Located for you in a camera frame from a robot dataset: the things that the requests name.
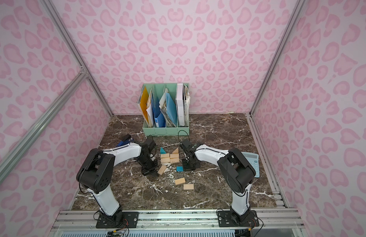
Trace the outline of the natural wooden rectangular block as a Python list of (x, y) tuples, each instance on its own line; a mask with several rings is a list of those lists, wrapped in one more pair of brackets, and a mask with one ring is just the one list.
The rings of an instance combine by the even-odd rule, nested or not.
[(165, 159), (165, 158), (170, 158), (170, 154), (166, 153), (166, 154), (161, 154), (160, 158)]

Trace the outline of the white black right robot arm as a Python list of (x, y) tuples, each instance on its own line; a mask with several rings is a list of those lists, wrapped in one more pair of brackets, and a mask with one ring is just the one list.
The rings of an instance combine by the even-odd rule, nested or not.
[(183, 168), (195, 170), (200, 162), (218, 166), (227, 185), (232, 190), (231, 216), (234, 221), (243, 222), (250, 211), (249, 192), (256, 176), (256, 170), (237, 148), (221, 150), (202, 143), (192, 144), (188, 139), (180, 143), (185, 159)]

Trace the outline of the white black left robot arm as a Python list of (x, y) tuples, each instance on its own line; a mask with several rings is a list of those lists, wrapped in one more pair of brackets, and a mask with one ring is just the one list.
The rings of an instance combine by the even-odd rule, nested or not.
[(156, 143), (152, 136), (148, 136), (144, 142), (136, 142), (127, 134), (120, 146), (114, 149), (95, 148), (89, 152), (76, 175), (76, 180), (93, 195), (99, 205), (99, 226), (117, 227), (124, 219), (122, 207), (110, 187), (114, 167), (135, 159), (141, 166), (142, 175), (157, 176), (158, 161), (152, 153), (155, 148)]

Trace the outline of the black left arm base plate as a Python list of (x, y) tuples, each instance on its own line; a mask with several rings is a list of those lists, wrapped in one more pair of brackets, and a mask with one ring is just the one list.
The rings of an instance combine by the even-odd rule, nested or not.
[(97, 219), (97, 229), (121, 229), (123, 227), (136, 228), (139, 212), (118, 211), (113, 216), (108, 216), (99, 211)]

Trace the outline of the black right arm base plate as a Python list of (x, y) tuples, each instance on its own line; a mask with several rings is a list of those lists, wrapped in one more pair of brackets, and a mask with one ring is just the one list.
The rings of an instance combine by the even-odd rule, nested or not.
[(218, 209), (216, 211), (218, 225), (220, 227), (259, 227), (259, 219), (256, 211), (248, 210), (243, 215), (238, 215), (233, 210)]

